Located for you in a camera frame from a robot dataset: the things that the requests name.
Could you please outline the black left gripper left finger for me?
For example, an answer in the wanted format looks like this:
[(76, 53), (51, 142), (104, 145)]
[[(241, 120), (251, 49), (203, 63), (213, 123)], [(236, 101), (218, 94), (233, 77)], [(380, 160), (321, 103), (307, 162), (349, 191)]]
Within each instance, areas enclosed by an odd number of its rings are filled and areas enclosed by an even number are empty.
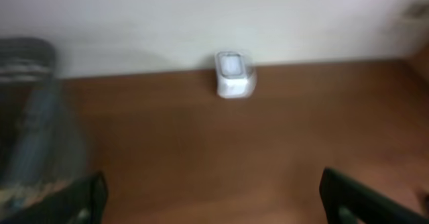
[(101, 224), (109, 191), (105, 175), (99, 171), (73, 182), (1, 220), (1, 224), (63, 224), (87, 211), (83, 223)]

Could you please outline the white barcode scanner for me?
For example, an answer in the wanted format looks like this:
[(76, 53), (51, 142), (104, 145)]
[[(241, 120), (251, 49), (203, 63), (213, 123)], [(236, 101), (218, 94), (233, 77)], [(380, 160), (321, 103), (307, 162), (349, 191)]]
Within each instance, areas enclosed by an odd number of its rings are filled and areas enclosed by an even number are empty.
[(220, 51), (214, 55), (217, 94), (224, 99), (250, 97), (257, 74), (250, 59), (237, 51)]

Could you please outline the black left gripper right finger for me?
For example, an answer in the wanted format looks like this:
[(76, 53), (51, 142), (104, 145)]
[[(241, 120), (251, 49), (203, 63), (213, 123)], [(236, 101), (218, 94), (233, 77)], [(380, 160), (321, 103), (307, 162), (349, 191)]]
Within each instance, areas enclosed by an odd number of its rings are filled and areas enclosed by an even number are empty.
[(319, 185), (328, 224), (428, 224), (428, 219), (333, 168), (325, 168)]

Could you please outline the grey plastic basket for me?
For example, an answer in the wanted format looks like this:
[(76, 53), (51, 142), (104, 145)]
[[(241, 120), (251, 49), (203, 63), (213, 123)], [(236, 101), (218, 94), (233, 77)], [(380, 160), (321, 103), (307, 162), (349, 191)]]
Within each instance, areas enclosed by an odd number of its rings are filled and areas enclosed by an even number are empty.
[(80, 178), (87, 144), (46, 40), (1, 38), (1, 217)]

